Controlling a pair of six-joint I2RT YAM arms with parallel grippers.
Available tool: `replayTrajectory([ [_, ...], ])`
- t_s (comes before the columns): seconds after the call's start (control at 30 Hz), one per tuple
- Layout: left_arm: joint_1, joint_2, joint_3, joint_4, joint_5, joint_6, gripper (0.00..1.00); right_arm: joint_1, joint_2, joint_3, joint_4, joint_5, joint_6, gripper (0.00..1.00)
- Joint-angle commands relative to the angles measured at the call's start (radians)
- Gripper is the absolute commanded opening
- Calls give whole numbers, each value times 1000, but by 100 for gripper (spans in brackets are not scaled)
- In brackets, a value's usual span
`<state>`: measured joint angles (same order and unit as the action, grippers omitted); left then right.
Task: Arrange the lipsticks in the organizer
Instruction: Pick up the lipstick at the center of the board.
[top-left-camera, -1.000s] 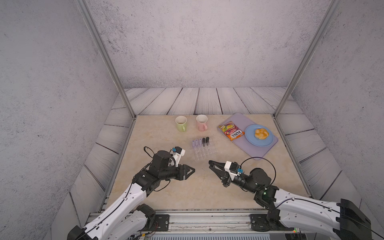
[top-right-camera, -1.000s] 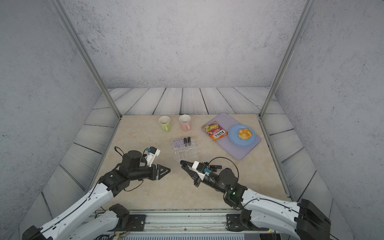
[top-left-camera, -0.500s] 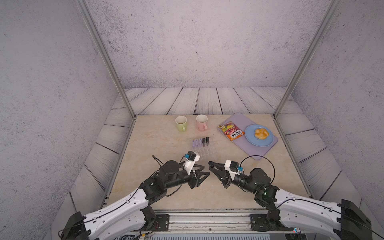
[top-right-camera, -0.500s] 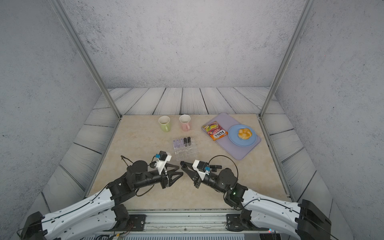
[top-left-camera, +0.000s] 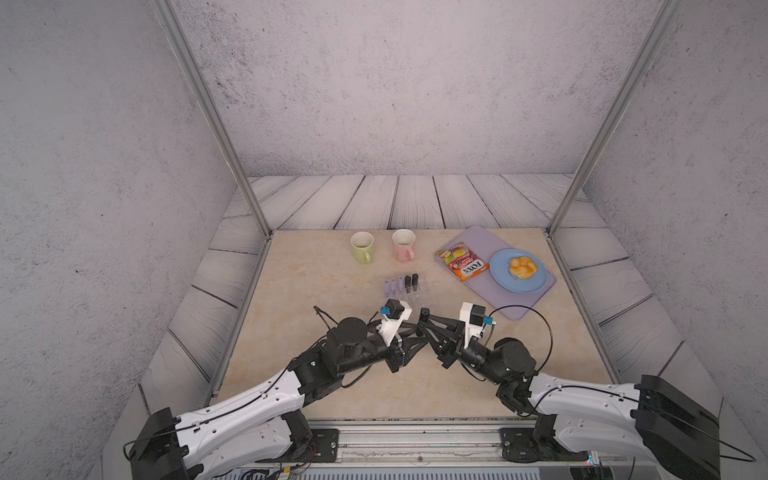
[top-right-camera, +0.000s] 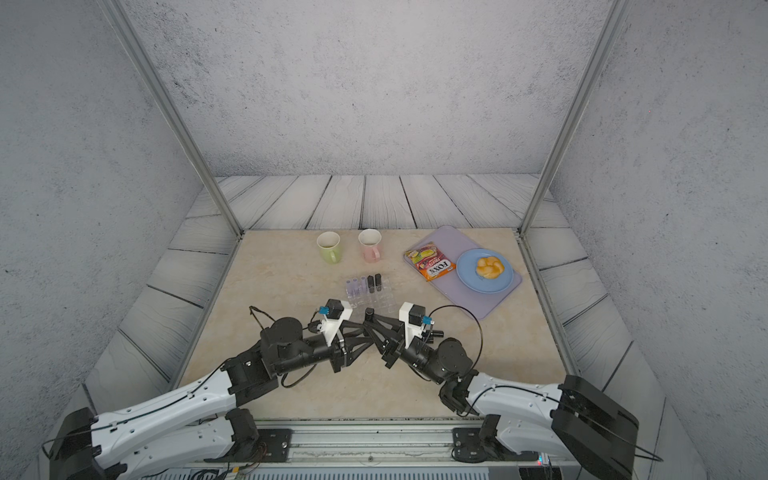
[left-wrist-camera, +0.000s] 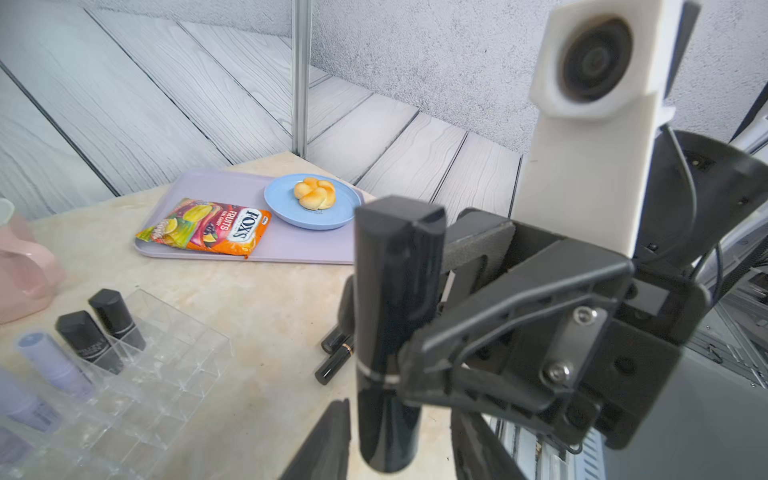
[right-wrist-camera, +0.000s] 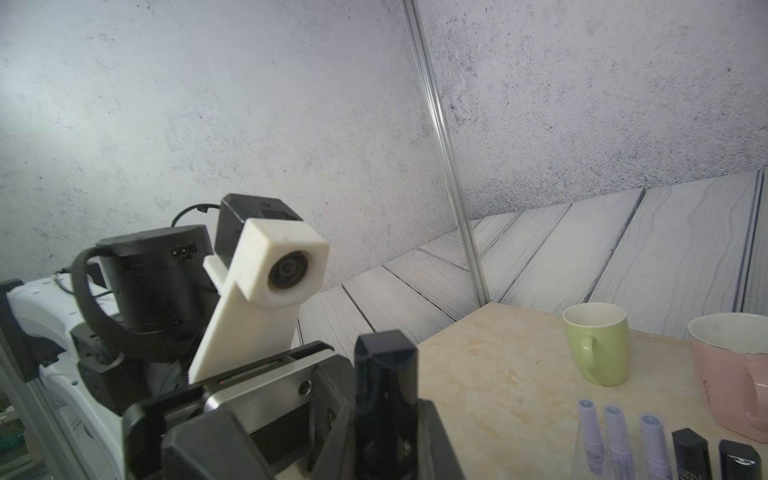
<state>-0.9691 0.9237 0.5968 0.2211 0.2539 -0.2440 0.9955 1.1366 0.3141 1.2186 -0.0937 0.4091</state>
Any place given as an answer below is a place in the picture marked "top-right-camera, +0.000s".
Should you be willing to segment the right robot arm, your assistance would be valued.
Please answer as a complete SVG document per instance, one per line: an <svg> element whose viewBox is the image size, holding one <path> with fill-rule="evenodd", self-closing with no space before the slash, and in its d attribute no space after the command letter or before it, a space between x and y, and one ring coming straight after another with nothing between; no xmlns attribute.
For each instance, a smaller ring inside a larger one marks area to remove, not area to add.
<svg viewBox="0 0 768 480"><path fill-rule="evenodd" d="M598 479L630 479L637 459L662 457L638 445L639 421L586 379L528 384L477 370L455 338L432 346L433 321L405 303L396 318L367 309L363 326L387 367L402 361L439 385L440 401L460 417L479 416L493 454L538 451L575 460Z"/></svg>

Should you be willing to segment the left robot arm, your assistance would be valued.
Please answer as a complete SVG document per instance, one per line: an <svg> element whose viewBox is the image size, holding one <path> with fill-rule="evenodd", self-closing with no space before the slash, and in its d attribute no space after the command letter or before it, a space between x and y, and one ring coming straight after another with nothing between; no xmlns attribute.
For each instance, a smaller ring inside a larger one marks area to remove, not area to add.
<svg viewBox="0 0 768 480"><path fill-rule="evenodd" d="M139 479L188 462L250 463L267 447L246 404L276 390L295 370L327 362L352 365L374 343L352 308L333 300L303 325L274 321L255 345L202 378L143 403L65 417L42 448L52 479Z"/></svg>

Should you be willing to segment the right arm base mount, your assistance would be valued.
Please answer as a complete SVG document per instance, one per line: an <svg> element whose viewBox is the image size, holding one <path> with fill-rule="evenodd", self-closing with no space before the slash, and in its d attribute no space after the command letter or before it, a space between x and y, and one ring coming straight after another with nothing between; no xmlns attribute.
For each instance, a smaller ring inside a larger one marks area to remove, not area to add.
<svg viewBox="0 0 768 480"><path fill-rule="evenodd" d="M507 449L497 439L499 415L489 415L479 428L454 428L451 458L460 463L486 461L537 461L537 452L515 452Z"/></svg>

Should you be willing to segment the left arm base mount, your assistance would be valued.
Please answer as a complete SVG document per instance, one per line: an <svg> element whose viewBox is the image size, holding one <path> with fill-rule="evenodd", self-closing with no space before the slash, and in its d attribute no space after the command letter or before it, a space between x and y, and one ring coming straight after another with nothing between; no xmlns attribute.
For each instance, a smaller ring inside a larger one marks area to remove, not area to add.
<svg viewBox="0 0 768 480"><path fill-rule="evenodd" d="M293 430L268 428L259 430L248 410L233 409L225 415L232 427L232 446L219 457L223 462L283 463L288 459Z"/></svg>

